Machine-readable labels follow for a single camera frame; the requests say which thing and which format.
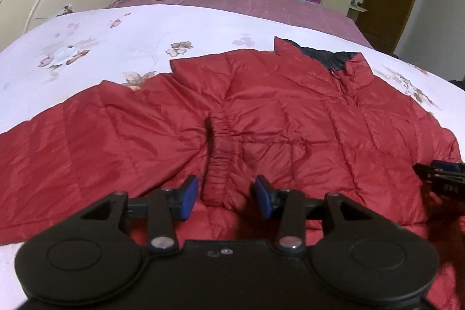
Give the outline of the white floral quilt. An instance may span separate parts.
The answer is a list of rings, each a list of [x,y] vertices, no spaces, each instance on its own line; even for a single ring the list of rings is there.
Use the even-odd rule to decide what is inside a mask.
[[[289,40],[335,68],[351,53],[373,74],[450,130],[464,159],[464,92],[418,67],[319,31],[234,12],[191,6],[133,6],[78,12],[49,20],[1,52],[1,135],[103,82],[138,90],[171,73],[173,60],[234,50],[273,51]],[[26,297],[13,257],[25,241],[1,243],[1,307]]]

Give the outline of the red down jacket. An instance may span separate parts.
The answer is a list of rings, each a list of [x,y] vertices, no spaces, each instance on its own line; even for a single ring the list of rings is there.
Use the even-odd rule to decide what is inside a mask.
[[[376,77],[363,55],[335,68],[289,40],[173,60],[138,90],[103,82],[1,135],[1,243],[26,241],[99,198],[199,178],[179,239],[261,239],[257,175],[320,198],[338,191],[428,239],[429,300],[464,307],[464,206],[429,192],[415,164],[460,161],[455,135]]]

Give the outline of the pink bed sheet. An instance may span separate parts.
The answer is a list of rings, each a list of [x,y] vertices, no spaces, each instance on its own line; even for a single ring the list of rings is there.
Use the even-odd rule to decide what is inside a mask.
[[[146,5],[219,9],[301,28],[310,28],[368,48],[371,47],[352,19],[337,11],[298,0],[116,0],[109,7],[113,9]]]

